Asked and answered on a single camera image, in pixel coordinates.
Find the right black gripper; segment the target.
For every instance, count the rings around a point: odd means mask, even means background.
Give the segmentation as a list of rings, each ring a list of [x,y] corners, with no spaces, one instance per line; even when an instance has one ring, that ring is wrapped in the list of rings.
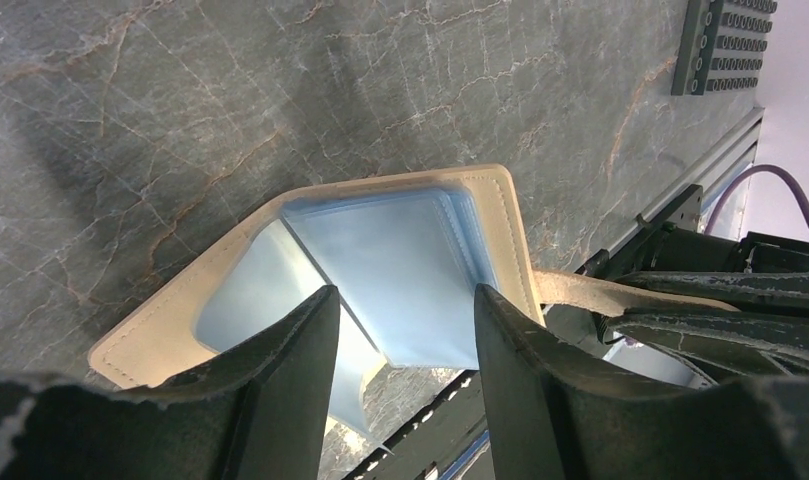
[[[809,375],[809,319],[791,317],[809,317],[808,242],[754,232],[734,241],[663,225],[618,250],[600,250],[582,273],[745,311],[629,311],[605,321],[712,383]]]

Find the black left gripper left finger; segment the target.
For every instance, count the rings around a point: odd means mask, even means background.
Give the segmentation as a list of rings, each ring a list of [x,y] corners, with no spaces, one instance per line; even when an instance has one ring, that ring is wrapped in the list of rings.
[[[313,479],[339,325],[325,286],[156,387],[0,373],[0,479]]]

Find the beige leather card holder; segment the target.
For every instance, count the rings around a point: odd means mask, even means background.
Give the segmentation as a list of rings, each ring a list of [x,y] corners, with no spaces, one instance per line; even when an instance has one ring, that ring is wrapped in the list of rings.
[[[155,386],[273,325],[325,285],[340,294],[328,417],[369,435],[383,365],[474,370],[474,296],[495,288],[529,318],[545,304],[617,317],[726,304],[535,270],[515,186],[499,164],[298,188],[225,233],[91,349],[121,387]]]

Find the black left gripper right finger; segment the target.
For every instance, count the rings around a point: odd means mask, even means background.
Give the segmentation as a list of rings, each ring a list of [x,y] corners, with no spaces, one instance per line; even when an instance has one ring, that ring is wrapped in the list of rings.
[[[560,340],[486,285],[474,321],[499,479],[809,479],[809,376],[660,382]]]

